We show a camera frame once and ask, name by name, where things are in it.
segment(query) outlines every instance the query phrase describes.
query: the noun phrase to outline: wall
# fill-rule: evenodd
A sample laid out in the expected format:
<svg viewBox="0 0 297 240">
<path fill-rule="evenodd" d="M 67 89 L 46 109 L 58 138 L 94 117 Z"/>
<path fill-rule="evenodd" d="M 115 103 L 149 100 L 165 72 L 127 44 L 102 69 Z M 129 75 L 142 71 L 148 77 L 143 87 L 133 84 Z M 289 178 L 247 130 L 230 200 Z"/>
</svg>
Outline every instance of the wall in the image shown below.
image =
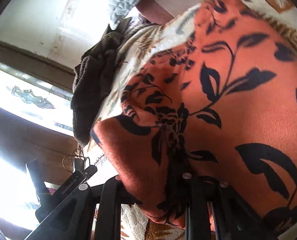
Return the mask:
<svg viewBox="0 0 297 240">
<path fill-rule="evenodd" d="M 37 158 L 44 181 L 61 185 L 69 176 L 62 165 L 77 147 L 73 137 L 47 129 L 0 108 L 0 158 L 26 172 L 25 164 Z M 65 165 L 72 170 L 71 159 Z"/>
<path fill-rule="evenodd" d="M 47 62 L 45 58 L 36 58 L 33 53 L 25 52 L 0 43 L 0 62 L 70 93 L 73 92 L 74 72 L 72 69 L 63 65 L 57 66 L 55 62 Z"/>
<path fill-rule="evenodd" d="M 101 38 L 108 0 L 12 0 L 0 16 L 0 41 L 74 68 Z"/>
<path fill-rule="evenodd" d="M 12 0 L 0 16 L 0 41 L 47 57 L 67 0 Z"/>
</svg>

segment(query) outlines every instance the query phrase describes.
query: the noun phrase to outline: window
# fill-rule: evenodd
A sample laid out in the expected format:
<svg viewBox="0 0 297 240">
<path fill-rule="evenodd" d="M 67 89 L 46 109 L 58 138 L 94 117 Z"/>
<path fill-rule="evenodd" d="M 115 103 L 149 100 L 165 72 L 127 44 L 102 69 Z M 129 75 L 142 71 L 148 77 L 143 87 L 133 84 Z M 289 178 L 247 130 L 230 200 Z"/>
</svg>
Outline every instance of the window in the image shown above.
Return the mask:
<svg viewBox="0 0 297 240">
<path fill-rule="evenodd" d="M 73 136 L 72 94 L 0 62 L 0 107 Z"/>
</svg>

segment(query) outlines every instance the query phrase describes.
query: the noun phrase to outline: metal rivet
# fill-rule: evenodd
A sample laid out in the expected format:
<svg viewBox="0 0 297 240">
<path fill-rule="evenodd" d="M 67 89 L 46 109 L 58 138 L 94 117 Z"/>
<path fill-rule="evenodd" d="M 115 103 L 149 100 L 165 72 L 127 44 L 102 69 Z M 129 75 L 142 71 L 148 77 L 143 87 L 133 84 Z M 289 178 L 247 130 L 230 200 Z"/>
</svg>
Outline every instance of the metal rivet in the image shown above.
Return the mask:
<svg viewBox="0 0 297 240">
<path fill-rule="evenodd" d="M 221 182 L 219 183 L 219 185 L 220 185 L 221 187 L 226 188 L 226 187 L 229 186 L 229 183 L 228 183 L 227 181 L 221 181 Z"/>
<path fill-rule="evenodd" d="M 192 178 L 192 175 L 191 175 L 191 173 L 185 172 L 185 173 L 183 173 L 182 177 L 184 179 L 191 179 Z"/>
<path fill-rule="evenodd" d="M 80 184 L 79 186 L 78 186 L 78 189 L 79 190 L 87 190 L 87 188 L 88 188 L 88 185 L 87 184 L 85 184 L 85 183 L 83 183 L 83 184 Z"/>
</svg>

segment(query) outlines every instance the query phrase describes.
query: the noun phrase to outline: black metal bracket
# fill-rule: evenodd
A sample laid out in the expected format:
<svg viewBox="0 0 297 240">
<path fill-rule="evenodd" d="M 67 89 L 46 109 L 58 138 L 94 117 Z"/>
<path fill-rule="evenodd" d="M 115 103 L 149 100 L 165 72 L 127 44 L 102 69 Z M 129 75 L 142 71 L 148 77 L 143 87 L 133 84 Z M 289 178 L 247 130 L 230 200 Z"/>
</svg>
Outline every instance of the black metal bracket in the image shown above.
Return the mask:
<svg viewBox="0 0 297 240">
<path fill-rule="evenodd" d="M 188 180 L 191 199 L 186 208 L 185 240 L 211 240 L 207 202 L 212 206 L 216 240 L 278 240 L 245 200 L 226 183 Z"/>
<path fill-rule="evenodd" d="M 120 240 L 121 204 L 137 202 L 115 177 L 94 187 L 82 183 L 49 213 L 26 240 L 89 240 L 98 203 L 94 240 Z"/>
<path fill-rule="evenodd" d="M 39 162 L 37 159 L 26 163 L 26 174 L 30 176 L 34 184 L 40 205 L 47 204 L 51 199 L 51 193 L 44 184 L 42 179 L 42 171 L 39 167 Z"/>
<path fill-rule="evenodd" d="M 47 201 L 41 203 L 40 208 L 35 212 L 37 220 L 42 222 L 80 184 L 85 183 L 96 172 L 97 168 L 94 165 L 90 165 L 85 170 L 76 170 L 52 196 L 47 198 Z"/>
<path fill-rule="evenodd" d="M 121 239 L 121 204 L 141 203 L 115 177 L 105 184 L 90 187 L 85 183 L 86 177 L 83 183 L 79 183 L 80 180 L 75 177 L 78 172 L 62 185 L 62 189 L 68 189 L 64 192 L 71 193 L 53 211 L 43 208 L 42 211 L 47 210 L 48 213 L 36 212 L 36 215 L 47 214 L 47 217 L 26 240 L 89 240 L 98 203 L 92 240 Z M 186 240 L 211 240 L 208 202 L 212 206 L 217 240 L 278 240 L 228 183 L 223 187 L 218 182 L 205 181 L 203 177 L 185 181 L 190 190 L 186 208 Z"/>
</svg>

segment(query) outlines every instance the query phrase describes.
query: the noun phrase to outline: orange floral fabric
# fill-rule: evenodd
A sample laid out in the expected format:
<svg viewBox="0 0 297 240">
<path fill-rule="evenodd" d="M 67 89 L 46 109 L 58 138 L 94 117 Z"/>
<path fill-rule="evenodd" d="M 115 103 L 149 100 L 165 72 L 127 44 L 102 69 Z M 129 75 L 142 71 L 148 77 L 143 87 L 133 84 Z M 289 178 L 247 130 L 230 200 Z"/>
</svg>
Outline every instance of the orange floral fabric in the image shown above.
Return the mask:
<svg viewBox="0 0 297 240">
<path fill-rule="evenodd" d="M 154 222 L 185 227 L 190 172 L 227 181 L 277 234 L 297 222 L 297 60 L 239 0 L 207 0 L 92 137 Z"/>
</svg>

